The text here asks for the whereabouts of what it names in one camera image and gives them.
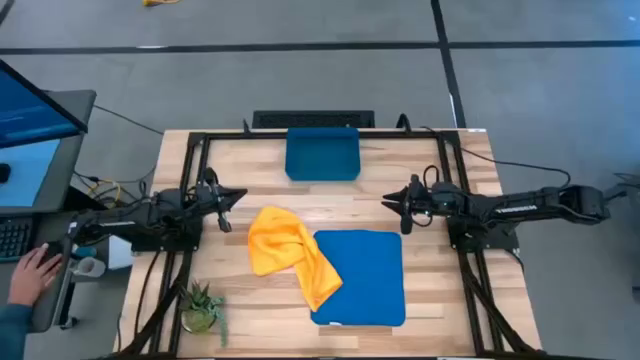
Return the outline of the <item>black equipment stand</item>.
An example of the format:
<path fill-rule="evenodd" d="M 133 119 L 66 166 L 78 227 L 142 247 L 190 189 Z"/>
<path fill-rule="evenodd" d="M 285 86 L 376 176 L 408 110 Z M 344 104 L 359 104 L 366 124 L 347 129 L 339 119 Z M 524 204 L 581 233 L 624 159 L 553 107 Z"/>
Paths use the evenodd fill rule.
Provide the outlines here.
<path fill-rule="evenodd" d="M 630 203 L 640 207 L 640 174 L 616 172 L 614 176 L 620 180 L 619 186 L 624 189 Z"/>

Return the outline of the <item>blue microfiber towel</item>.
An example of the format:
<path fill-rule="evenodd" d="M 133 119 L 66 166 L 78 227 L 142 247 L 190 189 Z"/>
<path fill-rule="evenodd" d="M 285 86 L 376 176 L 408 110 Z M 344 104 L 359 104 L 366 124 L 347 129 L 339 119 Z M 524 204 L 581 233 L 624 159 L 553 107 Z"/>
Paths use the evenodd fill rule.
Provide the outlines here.
<path fill-rule="evenodd" d="M 402 238 L 394 232 L 323 230 L 319 249 L 343 284 L 311 314 L 317 325 L 390 326 L 406 320 Z"/>

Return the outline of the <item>person's forearm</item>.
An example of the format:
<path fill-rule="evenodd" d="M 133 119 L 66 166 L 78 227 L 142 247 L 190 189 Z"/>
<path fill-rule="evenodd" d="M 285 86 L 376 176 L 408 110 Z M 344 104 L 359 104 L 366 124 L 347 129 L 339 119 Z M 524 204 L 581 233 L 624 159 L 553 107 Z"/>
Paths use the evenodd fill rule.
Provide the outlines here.
<path fill-rule="evenodd" d="M 23 360 L 32 307 L 8 304 L 0 310 L 0 360 Z"/>

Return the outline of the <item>white mug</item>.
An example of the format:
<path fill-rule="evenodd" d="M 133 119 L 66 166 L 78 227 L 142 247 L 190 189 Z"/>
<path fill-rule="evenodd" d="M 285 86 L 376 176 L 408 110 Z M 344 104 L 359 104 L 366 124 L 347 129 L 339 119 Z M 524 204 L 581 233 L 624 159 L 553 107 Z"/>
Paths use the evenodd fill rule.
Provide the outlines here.
<path fill-rule="evenodd" d="M 94 257 L 85 257 L 76 261 L 71 268 L 71 273 L 75 276 L 99 278 L 107 270 L 106 264 Z"/>

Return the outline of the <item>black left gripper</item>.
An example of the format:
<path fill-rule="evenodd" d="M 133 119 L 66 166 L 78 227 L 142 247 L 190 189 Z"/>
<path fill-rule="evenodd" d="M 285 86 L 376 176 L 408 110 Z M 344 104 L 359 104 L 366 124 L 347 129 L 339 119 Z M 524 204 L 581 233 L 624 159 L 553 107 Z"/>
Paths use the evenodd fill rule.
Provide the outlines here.
<path fill-rule="evenodd" d="M 248 193 L 246 188 L 227 188 L 220 186 L 216 172 L 207 167 L 203 173 L 203 182 L 197 188 L 198 207 L 196 212 L 204 217 L 216 213 L 219 229 L 224 233 L 232 231 L 232 226 L 227 219 L 227 213 L 236 204 L 236 199 L 241 199 Z"/>

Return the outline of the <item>black metal table frame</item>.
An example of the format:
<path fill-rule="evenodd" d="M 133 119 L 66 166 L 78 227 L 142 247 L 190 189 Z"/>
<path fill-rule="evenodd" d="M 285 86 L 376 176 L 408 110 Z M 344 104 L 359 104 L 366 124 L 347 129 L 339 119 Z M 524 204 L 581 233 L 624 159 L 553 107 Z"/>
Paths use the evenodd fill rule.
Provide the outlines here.
<path fill-rule="evenodd" d="M 208 166 L 222 184 L 246 190 L 230 212 L 230 233 L 219 230 L 215 216 L 206 219 L 190 271 L 213 295 L 225 298 L 229 336 L 222 339 L 213 329 L 207 335 L 185 332 L 173 339 L 175 326 L 166 318 L 160 350 L 175 348 L 180 359 L 474 354 L 459 260 L 443 220 L 418 226 L 402 240 L 406 319 L 399 327 L 314 324 L 293 270 L 266 277 L 252 273 L 247 231 L 259 210 L 269 205 L 294 212 L 311 231 L 397 231 L 399 217 L 382 205 L 382 197 L 404 187 L 412 174 L 431 173 L 445 164 L 451 168 L 451 180 L 465 171 L 464 186 L 496 195 L 501 186 L 484 131 L 450 130 L 438 142 L 425 129 L 367 129 L 360 143 L 360 174 L 342 183 L 291 181 L 285 172 L 286 136 L 281 130 L 220 130 L 210 137 L 202 143 L 197 132 L 166 132 L 153 186 L 177 186 L 183 174 Z"/>

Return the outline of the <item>computer monitor blue screen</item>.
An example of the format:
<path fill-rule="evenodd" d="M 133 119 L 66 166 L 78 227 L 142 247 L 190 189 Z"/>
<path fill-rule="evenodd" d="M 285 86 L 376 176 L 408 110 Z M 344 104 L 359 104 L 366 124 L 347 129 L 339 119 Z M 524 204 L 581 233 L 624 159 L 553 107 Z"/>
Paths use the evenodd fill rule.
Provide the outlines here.
<path fill-rule="evenodd" d="M 87 131 L 85 123 L 0 59 L 0 148 Z"/>

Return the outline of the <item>gray computer desk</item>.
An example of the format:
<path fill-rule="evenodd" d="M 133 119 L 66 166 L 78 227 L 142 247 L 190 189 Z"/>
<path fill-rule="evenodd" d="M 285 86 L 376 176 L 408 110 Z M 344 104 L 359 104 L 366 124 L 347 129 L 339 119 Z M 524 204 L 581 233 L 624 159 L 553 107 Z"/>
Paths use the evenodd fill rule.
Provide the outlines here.
<path fill-rule="evenodd" d="M 97 94 L 94 90 L 49 91 L 48 95 L 64 109 L 81 120 L 89 123 L 89 118 Z M 79 157 L 83 135 L 60 140 L 54 153 L 52 163 L 44 177 L 41 190 L 31 208 L 0 208 L 2 220 L 33 220 L 31 246 L 39 246 L 45 242 L 60 242 L 64 246 L 62 270 L 57 278 L 40 295 L 31 315 L 29 333 L 44 333 L 51 327 L 60 324 L 65 308 L 64 302 L 71 275 L 68 273 L 71 241 L 63 239 L 68 230 L 71 212 L 63 210 L 65 203 L 71 204 L 71 179 Z M 0 308 L 4 307 L 8 297 L 10 280 L 17 261 L 0 263 Z"/>

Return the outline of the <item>black keyboard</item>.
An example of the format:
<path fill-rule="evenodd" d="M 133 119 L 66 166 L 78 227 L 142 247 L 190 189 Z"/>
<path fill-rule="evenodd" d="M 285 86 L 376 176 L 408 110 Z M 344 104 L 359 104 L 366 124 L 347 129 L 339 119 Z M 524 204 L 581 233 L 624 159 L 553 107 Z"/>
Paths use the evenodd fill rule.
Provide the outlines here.
<path fill-rule="evenodd" d="M 17 261 L 30 250 L 33 223 L 32 217 L 0 218 L 0 263 Z"/>

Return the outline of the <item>white box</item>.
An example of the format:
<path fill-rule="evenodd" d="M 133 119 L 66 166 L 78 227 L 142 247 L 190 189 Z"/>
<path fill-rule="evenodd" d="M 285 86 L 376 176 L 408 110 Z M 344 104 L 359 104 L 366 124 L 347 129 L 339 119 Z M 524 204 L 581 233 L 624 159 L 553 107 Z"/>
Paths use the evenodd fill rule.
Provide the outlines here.
<path fill-rule="evenodd" d="M 133 265 L 133 252 L 131 244 L 115 235 L 108 240 L 108 261 L 109 270 L 119 270 Z"/>

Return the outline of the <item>orange microfiber towel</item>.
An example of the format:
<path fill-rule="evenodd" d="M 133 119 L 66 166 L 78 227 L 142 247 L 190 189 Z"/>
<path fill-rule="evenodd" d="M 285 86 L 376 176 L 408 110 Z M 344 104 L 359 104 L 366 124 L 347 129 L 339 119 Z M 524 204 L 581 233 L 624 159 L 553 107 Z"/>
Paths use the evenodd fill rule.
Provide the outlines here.
<path fill-rule="evenodd" d="M 286 209 L 268 206 L 260 210 L 249 228 L 248 251 L 257 276 L 293 268 L 312 312 L 317 312 L 343 285 L 306 225 Z"/>

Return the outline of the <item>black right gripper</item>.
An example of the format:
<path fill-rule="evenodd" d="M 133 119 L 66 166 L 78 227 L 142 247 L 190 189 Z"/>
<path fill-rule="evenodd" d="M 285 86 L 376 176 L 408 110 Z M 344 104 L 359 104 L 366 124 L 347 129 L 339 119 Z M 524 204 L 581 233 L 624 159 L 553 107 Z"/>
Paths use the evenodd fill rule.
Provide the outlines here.
<path fill-rule="evenodd" d="M 388 194 L 387 199 L 389 201 L 382 202 L 385 207 L 401 216 L 400 228 L 402 234 L 410 234 L 414 225 L 425 228 L 432 224 L 433 215 L 425 204 L 427 195 L 428 191 L 423 186 L 419 177 L 412 175 L 407 188 Z M 415 220 L 414 216 L 416 214 L 425 215 L 427 222 L 420 223 Z"/>

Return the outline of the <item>small potted succulent plant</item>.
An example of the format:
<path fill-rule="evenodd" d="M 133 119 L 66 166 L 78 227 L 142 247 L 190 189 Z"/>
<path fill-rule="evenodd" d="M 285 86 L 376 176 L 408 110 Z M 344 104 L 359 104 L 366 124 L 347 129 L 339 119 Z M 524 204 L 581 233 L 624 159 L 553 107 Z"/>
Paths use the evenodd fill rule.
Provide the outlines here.
<path fill-rule="evenodd" d="M 189 287 L 181 289 L 179 303 L 183 328 L 192 334 L 204 335 L 212 329 L 219 329 L 220 346 L 226 348 L 229 340 L 229 327 L 225 315 L 224 296 L 212 296 L 210 285 L 193 281 Z"/>

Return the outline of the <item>black floor vent grate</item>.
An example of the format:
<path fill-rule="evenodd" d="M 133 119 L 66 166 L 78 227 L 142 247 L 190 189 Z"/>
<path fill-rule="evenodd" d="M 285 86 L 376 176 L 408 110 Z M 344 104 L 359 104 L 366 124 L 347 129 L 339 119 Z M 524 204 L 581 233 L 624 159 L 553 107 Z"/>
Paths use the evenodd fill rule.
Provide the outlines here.
<path fill-rule="evenodd" d="M 375 112 L 371 110 L 291 110 L 291 111 L 255 111 L 252 128 L 374 128 Z"/>

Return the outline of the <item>person's hand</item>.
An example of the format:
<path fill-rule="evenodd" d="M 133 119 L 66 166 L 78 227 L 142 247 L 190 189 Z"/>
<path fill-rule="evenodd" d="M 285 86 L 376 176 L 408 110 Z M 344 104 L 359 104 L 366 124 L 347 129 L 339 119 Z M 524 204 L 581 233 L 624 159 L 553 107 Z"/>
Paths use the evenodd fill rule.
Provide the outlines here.
<path fill-rule="evenodd" d="M 62 256 L 57 254 L 44 261 L 48 251 L 49 245 L 44 244 L 19 260 L 10 282 L 9 304 L 33 306 L 53 283 L 61 269 Z"/>

